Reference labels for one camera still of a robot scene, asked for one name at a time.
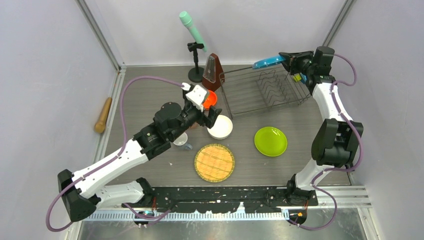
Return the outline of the white ceramic bowl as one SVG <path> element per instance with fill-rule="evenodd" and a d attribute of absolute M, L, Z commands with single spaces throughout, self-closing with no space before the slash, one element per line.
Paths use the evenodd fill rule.
<path fill-rule="evenodd" d="M 225 116 L 219 115 L 212 128 L 207 128 L 207 132 L 211 137 L 217 140 L 227 138 L 233 130 L 232 120 Z"/>

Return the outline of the lime green plate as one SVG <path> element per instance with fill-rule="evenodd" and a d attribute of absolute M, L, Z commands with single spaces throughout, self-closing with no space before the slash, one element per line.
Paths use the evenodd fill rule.
<path fill-rule="evenodd" d="M 280 129 L 266 126 L 255 133 L 254 145 L 264 156 L 278 157 L 287 150 L 288 139 Z"/>

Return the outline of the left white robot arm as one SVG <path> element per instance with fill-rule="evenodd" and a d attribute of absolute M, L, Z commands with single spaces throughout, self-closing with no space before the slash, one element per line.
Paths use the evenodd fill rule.
<path fill-rule="evenodd" d="M 155 113 L 153 122 L 129 139 L 124 147 L 84 169 L 62 170 L 57 180 L 59 190 L 64 192 L 61 199 L 70 221 L 79 222 L 101 207 L 120 203 L 148 207 L 154 197 L 145 179 L 112 186 L 108 183 L 170 149 L 193 124 L 212 128 L 221 112 L 222 109 L 211 106 L 205 114 L 189 100 L 185 100 L 184 106 L 167 102 Z"/>

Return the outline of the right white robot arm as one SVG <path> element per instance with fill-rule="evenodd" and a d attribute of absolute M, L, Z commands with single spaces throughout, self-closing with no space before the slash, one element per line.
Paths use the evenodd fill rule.
<path fill-rule="evenodd" d="M 344 108 L 338 83 L 331 75 L 335 50 L 319 46 L 315 51 L 280 52 L 281 64 L 292 76 L 299 74 L 318 104 L 323 122 L 311 145 L 311 160 L 286 184 L 285 201 L 305 204 L 330 172 L 348 172 L 357 166 L 354 159 L 362 151 L 364 126 L 355 122 Z"/>

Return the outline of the blue polka dot plate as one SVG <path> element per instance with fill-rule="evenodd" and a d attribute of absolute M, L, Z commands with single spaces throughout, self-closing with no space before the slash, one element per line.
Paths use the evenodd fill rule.
<path fill-rule="evenodd" d="M 265 58 L 265 59 L 261 59 L 259 61 L 256 61 L 252 65 L 252 69 L 253 70 L 257 70 L 257 69 L 268 68 L 268 67 L 271 67 L 271 66 L 275 66 L 275 65 L 281 64 L 285 60 L 286 59 L 283 56 L 281 56 L 281 55 L 276 55 L 276 56 L 268 57 L 268 58 Z"/>

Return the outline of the woven bamboo round tray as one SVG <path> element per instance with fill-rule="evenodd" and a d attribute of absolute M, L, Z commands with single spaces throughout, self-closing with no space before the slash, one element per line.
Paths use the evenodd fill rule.
<path fill-rule="evenodd" d="M 210 183 L 220 183 L 228 179 L 235 165 L 235 157 L 230 149 L 218 143 L 205 145 L 194 157 L 196 173 Z"/>

